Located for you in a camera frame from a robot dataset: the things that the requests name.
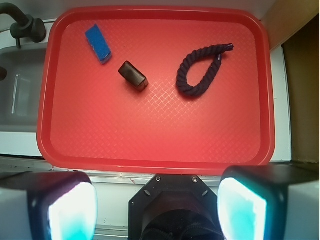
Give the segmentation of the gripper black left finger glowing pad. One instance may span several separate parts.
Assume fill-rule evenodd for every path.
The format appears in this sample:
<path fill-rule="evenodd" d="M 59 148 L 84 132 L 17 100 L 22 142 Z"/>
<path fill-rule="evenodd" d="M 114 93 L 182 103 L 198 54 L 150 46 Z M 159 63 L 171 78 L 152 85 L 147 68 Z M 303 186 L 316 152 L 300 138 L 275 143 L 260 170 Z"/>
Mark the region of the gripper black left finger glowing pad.
<path fill-rule="evenodd" d="M 98 197 L 81 171 L 2 172 L 2 240 L 92 240 Z"/>

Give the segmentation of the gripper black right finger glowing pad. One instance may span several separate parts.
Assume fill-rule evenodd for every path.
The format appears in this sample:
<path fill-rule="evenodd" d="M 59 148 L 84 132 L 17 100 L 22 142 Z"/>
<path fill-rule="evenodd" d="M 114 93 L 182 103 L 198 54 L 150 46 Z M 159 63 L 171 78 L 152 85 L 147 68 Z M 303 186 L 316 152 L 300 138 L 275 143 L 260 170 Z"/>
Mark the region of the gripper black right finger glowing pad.
<path fill-rule="evenodd" d="M 217 211 L 227 240 L 318 240 L 319 165 L 228 167 Z"/>

